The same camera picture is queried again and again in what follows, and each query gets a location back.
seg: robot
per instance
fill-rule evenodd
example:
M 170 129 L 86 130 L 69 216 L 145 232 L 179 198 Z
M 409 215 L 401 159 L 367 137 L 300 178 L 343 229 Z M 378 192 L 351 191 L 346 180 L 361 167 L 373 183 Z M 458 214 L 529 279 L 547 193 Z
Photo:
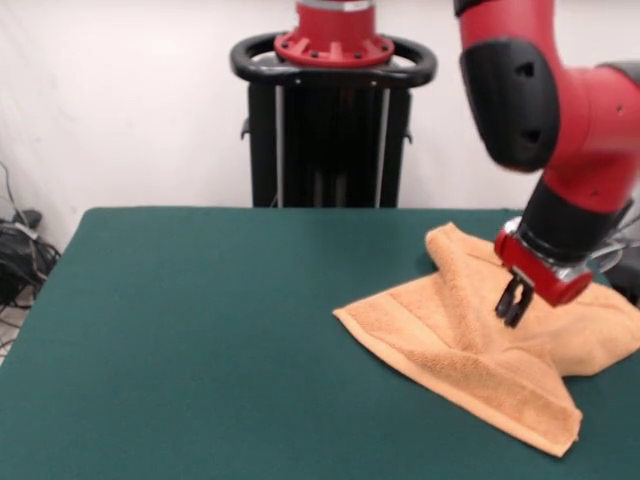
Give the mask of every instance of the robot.
M 554 6 L 454 1 L 462 75 L 489 155 L 510 170 L 543 170 L 524 214 L 495 242 L 513 274 L 496 307 L 510 327 L 534 293 L 557 307 L 589 286 L 587 260 L 624 211 L 640 166 L 640 61 L 566 68 Z
M 453 7 L 462 37 L 462 76 L 487 152 L 506 169 L 542 171 L 523 215 L 509 221 L 495 241 L 496 254 L 513 274 L 496 315 L 515 328 L 535 294 L 558 307 L 584 292 L 593 278 L 587 264 L 590 255 L 628 207 L 640 168 L 640 61 L 566 68 L 554 39 L 555 0 L 454 0 Z M 382 100 L 385 108 L 371 110 L 383 112 L 383 125 L 406 124 L 407 108 L 400 117 L 402 122 L 389 122 L 385 115 L 388 98 L 399 88 L 431 81 L 436 61 L 420 45 L 376 34 L 374 12 L 373 0 L 298 0 L 298 26 L 288 33 L 239 44 L 232 52 L 232 67 L 245 80 L 276 86 L 275 95 L 273 89 L 268 90 L 268 105 L 273 98 L 277 103 L 277 93 L 282 95 L 283 87 L 289 88 L 284 95 L 294 98 L 305 91 L 316 98 L 319 91 L 311 91 L 309 86 L 325 92 L 330 86 L 341 99 L 353 92 L 368 95 L 370 90 L 375 98 L 386 98 Z M 274 64 L 252 61 L 253 56 L 267 50 L 275 53 Z M 393 54 L 414 60 L 416 66 L 408 70 L 393 66 Z M 331 109 L 340 111 L 338 106 Z M 361 128 L 361 119 L 369 119 L 361 111 L 352 113 L 357 128 Z M 319 118 L 317 112 L 307 112 L 293 123 L 300 125 L 301 119 L 315 117 Z M 281 116 L 276 115 L 276 120 L 268 118 L 265 124 L 282 123 Z M 372 203 L 375 206 L 393 206 L 397 200 L 401 150 L 397 149 L 392 162 L 395 174 L 388 179 L 382 173 L 389 170 L 389 162 L 385 167 L 382 160 L 389 156 L 390 143 L 399 145 L 403 129 L 395 137 L 387 135 L 386 143 L 380 133 L 386 128 L 374 129 L 369 135 L 380 145 L 369 163 L 363 161 L 363 165 L 374 165 L 375 158 L 380 159 L 377 167 L 370 168 L 378 171 L 377 181 L 368 182 L 377 185 L 368 195 L 377 198 Z M 273 132 L 266 137 L 278 137 L 287 144 L 284 136 Z M 262 150 L 268 144 L 258 143 Z M 361 146 L 352 147 L 348 145 L 353 152 L 362 150 Z M 276 155 L 284 150 L 267 150 L 272 151 L 271 170 L 275 171 L 277 164 L 278 172 L 285 172 L 283 164 L 295 163 Z M 323 152 L 322 157 L 334 153 Z M 295 185 L 303 184 L 304 178 Z M 387 204 L 380 202 L 383 184 L 393 187 Z M 345 188 L 353 196 L 361 187 L 334 190 Z M 275 198 L 282 203 L 283 195 L 286 197 L 286 192 Z M 269 191 L 264 197 L 264 202 L 269 202 L 273 193 Z

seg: green table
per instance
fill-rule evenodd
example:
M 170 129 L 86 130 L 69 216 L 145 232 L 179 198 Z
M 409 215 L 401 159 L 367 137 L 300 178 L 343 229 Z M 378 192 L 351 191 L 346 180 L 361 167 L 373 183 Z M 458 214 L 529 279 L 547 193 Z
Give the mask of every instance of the green table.
M 334 307 L 432 271 L 424 233 L 508 211 L 87 214 L 0 368 L 0 475 L 73 479 L 640 476 L 640 356 L 570 381 L 552 459 L 387 368 Z

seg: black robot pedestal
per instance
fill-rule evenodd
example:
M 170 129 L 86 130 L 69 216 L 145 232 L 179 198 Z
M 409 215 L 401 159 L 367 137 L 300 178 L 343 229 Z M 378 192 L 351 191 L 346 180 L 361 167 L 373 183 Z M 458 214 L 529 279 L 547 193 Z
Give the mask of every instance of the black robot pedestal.
M 409 90 L 431 81 L 435 56 L 393 38 L 411 60 L 371 68 L 326 69 L 287 63 L 273 53 L 276 34 L 247 39 L 231 53 L 249 82 L 255 207 L 396 207 Z

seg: red robot arm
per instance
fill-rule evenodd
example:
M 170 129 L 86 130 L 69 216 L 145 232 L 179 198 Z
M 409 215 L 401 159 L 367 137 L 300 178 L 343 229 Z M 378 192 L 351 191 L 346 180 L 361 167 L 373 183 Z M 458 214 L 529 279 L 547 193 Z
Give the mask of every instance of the red robot arm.
M 554 3 L 454 1 L 462 73 L 487 151 L 507 169 L 544 169 L 522 218 L 495 244 L 514 274 L 496 312 L 512 327 L 534 291 L 558 306 L 587 288 L 586 261 L 631 198 L 640 166 L 640 62 L 565 67 Z

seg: towel fold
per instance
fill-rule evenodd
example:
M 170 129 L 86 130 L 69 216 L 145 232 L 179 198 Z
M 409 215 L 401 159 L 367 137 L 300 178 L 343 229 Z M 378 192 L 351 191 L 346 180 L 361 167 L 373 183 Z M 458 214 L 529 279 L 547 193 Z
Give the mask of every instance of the towel fold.
M 362 345 L 415 382 L 563 456 L 578 439 L 582 413 L 562 377 L 594 375 L 637 351 L 640 312 L 593 284 L 557 309 L 536 298 L 513 330 L 494 313 L 510 275 L 491 243 L 449 224 L 427 235 L 427 249 L 437 273 L 335 315 Z

